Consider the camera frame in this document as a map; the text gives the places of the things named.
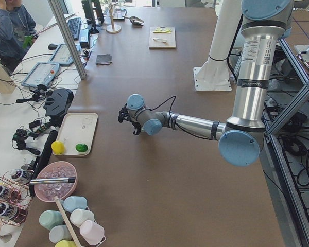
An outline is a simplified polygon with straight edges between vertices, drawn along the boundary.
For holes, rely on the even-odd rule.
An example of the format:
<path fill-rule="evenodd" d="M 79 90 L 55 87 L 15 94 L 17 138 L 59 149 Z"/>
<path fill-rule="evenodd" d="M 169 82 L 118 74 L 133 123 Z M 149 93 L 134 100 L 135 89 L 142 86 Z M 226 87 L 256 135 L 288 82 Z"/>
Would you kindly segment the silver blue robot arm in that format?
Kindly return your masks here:
<path fill-rule="evenodd" d="M 279 39 L 290 35 L 293 1 L 224 1 L 216 23 L 208 60 L 194 69 L 196 90 L 224 91 L 229 56 L 238 34 L 244 37 L 232 115 L 226 122 L 173 113 L 146 106 L 139 94 L 128 97 L 118 121 L 128 121 L 134 133 L 157 134 L 163 127 L 216 140 L 221 156 L 235 166 L 254 163 L 264 144 L 265 97 Z"/>

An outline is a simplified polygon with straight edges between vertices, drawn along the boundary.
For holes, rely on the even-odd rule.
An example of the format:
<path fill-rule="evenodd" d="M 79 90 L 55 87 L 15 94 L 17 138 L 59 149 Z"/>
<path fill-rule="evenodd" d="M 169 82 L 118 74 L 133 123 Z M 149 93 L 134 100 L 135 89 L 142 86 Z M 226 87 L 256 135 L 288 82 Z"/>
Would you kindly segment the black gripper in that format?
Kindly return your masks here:
<path fill-rule="evenodd" d="M 140 130 L 142 129 L 142 126 L 138 123 L 138 122 L 135 122 L 135 121 L 131 121 L 133 127 L 134 127 L 134 131 L 133 131 L 133 134 L 134 135 L 139 135 L 140 134 Z"/>

